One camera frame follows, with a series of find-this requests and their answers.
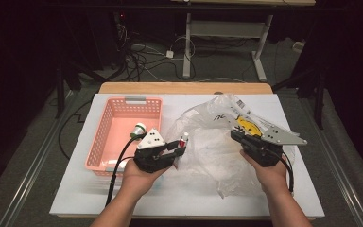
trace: yellow object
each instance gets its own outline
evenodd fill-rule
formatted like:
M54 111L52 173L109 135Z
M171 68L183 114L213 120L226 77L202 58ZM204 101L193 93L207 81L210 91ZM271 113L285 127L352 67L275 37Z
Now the yellow object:
M249 134L262 136L259 128L254 123L244 119L241 115L237 117L237 123Z

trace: transparent plastic bin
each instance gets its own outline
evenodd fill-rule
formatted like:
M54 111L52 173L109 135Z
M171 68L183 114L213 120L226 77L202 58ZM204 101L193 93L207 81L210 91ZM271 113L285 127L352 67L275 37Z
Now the transparent plastic bin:
M85 167L98 176L112 176L114 166L137 123L160 131L162 99L159 97L110 97L104 107ZM134 156L140 141L133 141L123 158ZM123 166L118 169L119 175Z

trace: gray floor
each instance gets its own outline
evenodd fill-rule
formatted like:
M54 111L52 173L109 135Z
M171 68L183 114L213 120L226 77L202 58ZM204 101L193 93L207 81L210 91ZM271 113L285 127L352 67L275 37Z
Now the gray floor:
M166 48L156 44L146 44L153 49L146 51L165 53ZM293 42L285 40L277 44L266 44L261 61L264 65L268 83L270 85L287 79L299 58L299 54L291 50ZM196 76L193 81L208 82L259 82L249 58L250 51L255 50L256 41L248 40L243 46L227 46L218 50L210 57L201 57L211 54L213 48L204 48L198 45L193 64ZM151 61L161 56L145 55ZM172 61L176 64L178 75L182 74L182 62ZM101 75L109 75L111 69L99 71ZM90 78L81 75L82 89L71 93L67 98L66 118L87 100L91 99L99 88L99 84ZM182 81L176 78L173 64L163 64L141 75L141 81ZM322 116L324 130L318 130L312 119L312 106L314 100L298 99L294 89L282 89L277 92L286 118L293 131L299 132L309 141L308 146L301 147L302 157L309 170L311 179L316 187L325 218L313 221L314 226L363 226L363 162L357 154L353 144L348 138L344 127L339 121L333 107L333 102L327 94L324 100ZM56 190L61 183L61 177L67 167L67 160L61 154L58 129L63 120L55 119L56 94L53 93L46 101L40 114L28 127L28 133L20 147L17 149L9 165L0 179L0 221L2 226L88 226L91 218L58 218L49 215L49 209L55 198ZM89 106L78 111L81 119L85 118ZM61 143L68 155L78 140L82 123L77 117L63 128ZM30 172L29 168L41 162L41 168ZM23 195L24 200L14 201L16 191L25 176L33 181L26 187L29 190ZM10 203L17 204L18 209L9 210ZM169 220L134 220L131 226L270 226L269 222L246 221L169 221Z

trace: plastic bag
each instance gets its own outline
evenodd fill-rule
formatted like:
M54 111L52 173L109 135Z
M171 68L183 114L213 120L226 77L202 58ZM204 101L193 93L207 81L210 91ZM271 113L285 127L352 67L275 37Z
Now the plastic bag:
M262 130L270 123L253 114L236 96L224 94L183 113L170 127L167 141L189 133L188 145L178 162L179 169L189 169L210 176L217 184L218 194L256 196L262 193L254 168L239 154L241 145L230 136L235 118L244 114ZM290 161L294 149L289 152Z

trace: dark background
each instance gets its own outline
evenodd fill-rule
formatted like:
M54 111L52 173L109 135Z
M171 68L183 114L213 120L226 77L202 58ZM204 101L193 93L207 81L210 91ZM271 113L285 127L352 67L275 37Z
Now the dark background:
M59 63L71 60L95 70L119 59L118 53L111 51L116 42L107 13L70 13L43 9L40 4L41 1L0 0L0 174L26 134L28 124L55 88ZM337 113L363 157L363 1L317 4L349 7L343 14L322 15L316 23L313 15L275 15L268 39L307 40L292 77L314 65L322 69ZM180 13L125 15L129 27L159 42L171 44L175 34L184 30L185 17ZM155 23L146 23L147 18ZM68 77L73 74L76 72L70 71ZM291 86L315 89L317 75L308 78Z

